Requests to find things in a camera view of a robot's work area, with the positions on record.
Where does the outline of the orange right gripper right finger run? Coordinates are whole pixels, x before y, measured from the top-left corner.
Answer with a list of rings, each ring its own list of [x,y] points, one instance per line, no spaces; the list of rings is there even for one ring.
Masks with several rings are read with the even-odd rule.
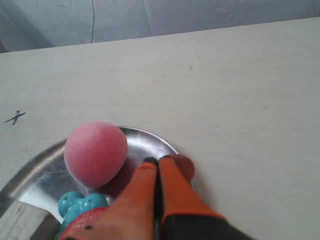
[[[162,191],[163,240],[249,240],[251,237],[232,226],[212,210],[191,187],[195,173],[192,161],[180,154],[158,161]]]

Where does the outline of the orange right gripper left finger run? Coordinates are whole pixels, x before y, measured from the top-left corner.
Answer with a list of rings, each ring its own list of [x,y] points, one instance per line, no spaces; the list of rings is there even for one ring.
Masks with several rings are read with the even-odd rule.
[[[157,160],[147,157],[131,181],[95,221],[67,240],[152,240],[155,231]]]

